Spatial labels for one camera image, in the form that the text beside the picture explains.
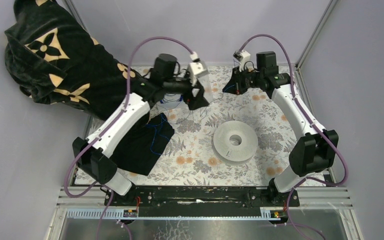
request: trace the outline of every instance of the robotic arm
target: robotic arm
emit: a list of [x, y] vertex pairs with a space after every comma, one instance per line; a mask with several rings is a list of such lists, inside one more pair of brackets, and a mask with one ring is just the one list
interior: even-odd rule
[[333, 165], [335, 152], [315, 131], [313, 125], [321, 129], [335, 147], [338, 145], [339, 137], [335, 130], [326, 130], [322, 124], [316, 121], [295, 88], [297, 93], [295, 98], [313, 119], [313, 124], [310, 124], [305, 118], [293, 98], [289, 74], [279, 73], [274, 52], [257, 53], [256, 69], [246, 68], [246, 64], [251, 62], [251, 55], [247, 51], [235, 52], [233, 56], [239, 61], [239, 66], [233, 69], [232, 77], [223, 92], [241, 95], [246, 93], [249, 88], [260, 88], [280, 107], [297, 139], [297, 143], [289, 155], [289, 166], [269, 182], [269, 198], [274, 201], [279, 193], [290, 191], [305, 177], [322, 172]]
[[[77, 156], [94, 139], [99, 139], [81, 156], [78, 167], [101, 185], [106, 185], [124, 196], [132, 187], [132, 183], [121, 174], [121, 170], [110, 157], [127, 132], [136, 125], [145, 125], [148, 117], [144, 116], [165, 94], [181, 94], [189, 110], [206, 107], [212, 101], [211, 92], [206, 91], [210, 89], [210, 82], [205, 63], [195, 52], [190, 57], [192, 62], [188, 65], [185, 75], [178, 77], [174, 75], [177, 59], [169, 54], [160, 54], [150, 70], [149, 79], [141, 77], [132, 82], [132, 93], [127, 108], [124, 108], [124, 99], [98, 130], [86, 140], [78, 137], [73, 142], [74, 155]], [[108, 127], [108, 131], [102, 135], [103, 130]]]

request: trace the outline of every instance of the folded black fabric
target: folded black fabric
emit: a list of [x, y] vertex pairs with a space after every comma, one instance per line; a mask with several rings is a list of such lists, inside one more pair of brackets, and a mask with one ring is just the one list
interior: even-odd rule
[[[16, 0], [14, 13], [16, 24], [5, 31], [5, 66], [21, 92], [36, 103], [64, 103], [106, 120], [126, 96], [127, 66], [54, 0]], [[130, 77], [134, 92], [141, 76], [132, 70]], [[156, 140], [155, 130], [144, 127], [148, 120], [149, 113], [118, 145], [111, 159], [120, 168], [147, 175], [160, 157], [151, 145], [156, 153], [166, 148], [173, 128], [163, 122]]]
[[152, 118], [145, 127], [131, 130], [123, 137], [111, 160], [121, 169], [147, 176], [164, 154], [164, 149], [174, 134], [175, 130], [161, 113]]

